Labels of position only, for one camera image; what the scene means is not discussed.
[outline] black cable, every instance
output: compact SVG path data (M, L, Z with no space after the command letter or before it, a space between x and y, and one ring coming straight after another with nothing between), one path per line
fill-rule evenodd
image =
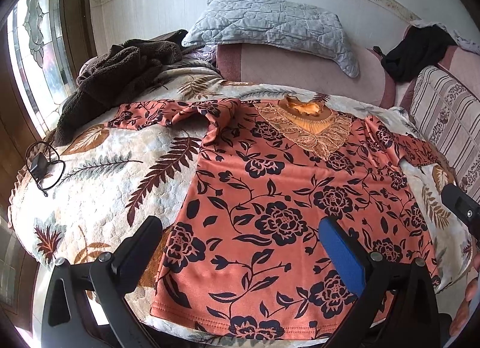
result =
M31 151L33 150L33 148L34 148L35 146L37 146L37 145L45 145L45 146L48 148L48 150L49 150L49 159L48 159L48 165L47 165L47 167L49 167L49 166L51 166L51 165L58 164L58 163L61 163L61 164L63 165L62 170L61 170L61 173L60 173L60 176L58 177L57 181L54 182L51 186L49 186L49 187L47 187L47 188L42 188L42 187L40 186L40 181L41 181L42 179L38 179L38 180L37 180L37 179L34 177L34 175L32 174L32 171L30 170L30 166L28 165L28 157L30 156L30 153L31 153ZM55 159L55 160L53 160L53 161L52 161L52 151L57 155L57 159ZM54 147L53 147L51 144L49 144L49 143L47 143L47 142L44 142L44 141L34 142L34 143L32 143L32 144L27 148L27 150L26 150L26 152L25 152L25 165L26 165L26 167L27 167L28 173L30 173L30 175L32 176L33 180L35 181L35 184L37 184L37 188L38 188L40 191L43 192L43 194L45 195L45 197L48 197L48 194L47 194L46 191L48 191L49 189L53 188L54 186L56 186L56 185L58 184L58 182L60 181L60 179L61 179L62 176L63 176L63 173L64 173L64 171L65 171L65 167L66 167L65 162L60 159L60 156L59 156L58 152L54 149Z

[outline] gray quilted pad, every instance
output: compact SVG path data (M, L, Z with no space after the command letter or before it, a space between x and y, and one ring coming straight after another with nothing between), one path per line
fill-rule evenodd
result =
M350 77L359 74L338 16L285 0L211 0L183 40L193 44L253 43L332 59Z

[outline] shirt sleeve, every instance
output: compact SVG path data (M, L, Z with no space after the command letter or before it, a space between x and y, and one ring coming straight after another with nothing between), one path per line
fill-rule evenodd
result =
M153 125L172 127L193 114L200 114L209 122L208 131L203 138L203 144L207 146L211 145L221 130L229 124L239 105L240 100L237 98L192 103L167 99L141 101L120 105L115 117L106 122L105 126L129 130L141 130Z
M394 166L399 166L401 159L406 159L413 166L442 162L428 142L410 135L392 133L376 116L365 118L365 136L379 145Z

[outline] leaf-patterned blanket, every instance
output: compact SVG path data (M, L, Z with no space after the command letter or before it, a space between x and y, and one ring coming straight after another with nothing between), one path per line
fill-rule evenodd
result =
M308 101L315 96L314 92L288 86L233 83L223 80L208 65L195 66L189 67L183 62L166 67L158 81L168 82L159 83L136 101L274 99L286 93ZM374 115L395 133L418 135L401 109L384 110L339 96L319 98L327 99L330 108L359 118ZM212 336L201 328L189 329L149 314L165 241L196 175L196 161L208 123L193 119L172 128L153 125L139 131L105 127L103 124L112 120L116 111L112 109L95 119L69 146L58 148L66 169L58 185L48 191L47 198L30 175L21 171L9 209L18 239L48 268L52 268L60 256L71 263L89 262L102 251L114 251L147 216L158 216L165 228L162 242L137 289L126 296L136 316L155 329L191 341L218 346L250 344L241 338ZM134 124L134 116L125 110L116 120L129 120ZM157 115L149 113L148 116L153 120ZM402 162L401 168L433 240L440 277L436 290L439 291L455 282L469 266L473 252L471 236L441 204L439 192L452 179L438 164L415 168ZM60 165L53 167L43 185L52 184L60 172ZM208 186L208 181L198 181L198 186ZM258 344L307 346L318 342L320 340L259 341Z

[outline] brown fleece blanket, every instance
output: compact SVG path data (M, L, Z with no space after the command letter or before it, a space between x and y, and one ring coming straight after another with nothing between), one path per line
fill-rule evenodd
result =
M78 90L58 121L55 145L68 144L78 128L110 108L131 102L152 85L162 65L181 60L182 50L172 41L130 39L113 45L78 76Z

